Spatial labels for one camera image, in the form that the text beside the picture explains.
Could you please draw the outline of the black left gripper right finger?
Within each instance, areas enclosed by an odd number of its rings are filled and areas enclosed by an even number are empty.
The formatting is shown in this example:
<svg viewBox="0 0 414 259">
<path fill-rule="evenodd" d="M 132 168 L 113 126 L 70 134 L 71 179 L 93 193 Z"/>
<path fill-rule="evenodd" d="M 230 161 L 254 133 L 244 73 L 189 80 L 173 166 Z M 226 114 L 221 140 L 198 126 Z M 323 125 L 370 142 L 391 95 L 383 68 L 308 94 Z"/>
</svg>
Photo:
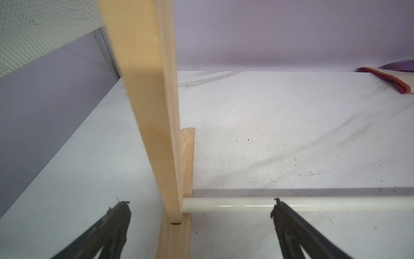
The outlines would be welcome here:
<svg viewBox="0 0 414 259">
<path fill-rule="evenodd" d="M 351 257 L 323 236 L 279 198 L 271 212 L 283 258 L 350 259 Z"/>
</svg>

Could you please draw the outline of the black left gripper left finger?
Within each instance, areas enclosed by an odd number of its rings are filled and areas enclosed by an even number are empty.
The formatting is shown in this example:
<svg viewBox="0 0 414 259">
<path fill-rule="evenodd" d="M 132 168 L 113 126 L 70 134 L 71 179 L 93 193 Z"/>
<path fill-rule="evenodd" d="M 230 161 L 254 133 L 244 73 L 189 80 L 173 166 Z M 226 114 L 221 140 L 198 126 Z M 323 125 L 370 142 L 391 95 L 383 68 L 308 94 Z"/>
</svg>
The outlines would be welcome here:
<svg viewBox="0 0 414 259">
<path fill-rule="evenodd" d="M 119 259 L 127 241 L 131 211 L 128 201 L 109 208 L 105 215 L 82 233 L 54 259 Z"/>
</svg>

